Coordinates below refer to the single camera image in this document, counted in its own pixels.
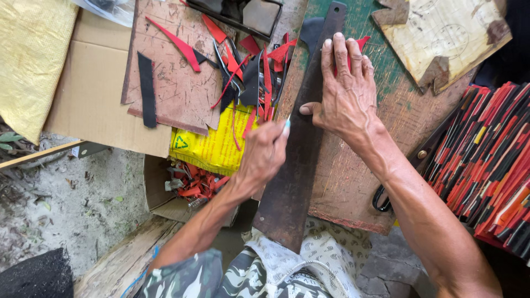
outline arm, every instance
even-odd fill
[[[219,194],[188,221],[158,252],[147,274],[205,251],[232,210],[255,194],[285,162],[289,124],[268,122],[246,136],[239,170]]]
[[[354,39],[345,41],[337,33],[333,42],[324,43],[322,73],[322,104],[308,103],[300,112],[313,114],[313,124],[341,137],[381,181],[407,242],[438,287],[438,297],[502,297],[499,282],[471,235],[377,117],[374,68]]]

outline hand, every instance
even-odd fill
[[[337,64],[336,78],[333,55]],[[321,63],[324,77],[322,103],[307,103],[300,107],[300,113],[313,114],[314,125],[344,139],[357,152],[356,146],[369,142],[370,126],[381,124],[375,114],[377,96],[372,62],[361,55],[354,39],[345,41],[338,32],[333,36],[333,43],[330,39],[324,42]]]
[[[248,199],[278,173],[285,162],[290,122],[267,122],[246,135],[239,170],[232,176],[237,196]]]

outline recycling symbol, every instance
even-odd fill
[[[181,136],[178,136],[176,138],[175,147],[177,149],[187,148],[188,147],[188,143],[184,142],[184,140],[182,139]]]

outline blue string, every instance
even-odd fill
[[[158,254],[158,246],[155,246],[155,252],[153,254],[153,259],[156,258],[156,255]],[[120,296],[120,298],[123,298],[125,296],[125,294],[127,294],[127,291],[129,291],[130,288],[132,288],[140,279],[142,279],[142,277],[144,277],[144,275],[147,273],[147,269],[142,273],[142,275],[140,275],[140,277],[136,278],[132,284],[130,284],[127,289],[125,289],[125,291],[123,292],[123,294]]]

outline concrete floor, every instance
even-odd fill
[[[49,147],[71,141],[46,137],[42,143]],[[142,164],[142,154],[113,149],[83,159],[63,154],[30,170],[15,169],[10,174],[16,180],[0,176],[0,271],[63,247],[74,278],[82,275],[151,216]],[[215,239],[213,247],[223,252],[225,269],[243,250],[241,232],[250,230],[257,207],[256,201],[244,203],[234,225],[223,228]],[[370,258],[357,280],[365,298],[434,297],[421,262],[399,228],[388,237],[372,234],[370,239]]]

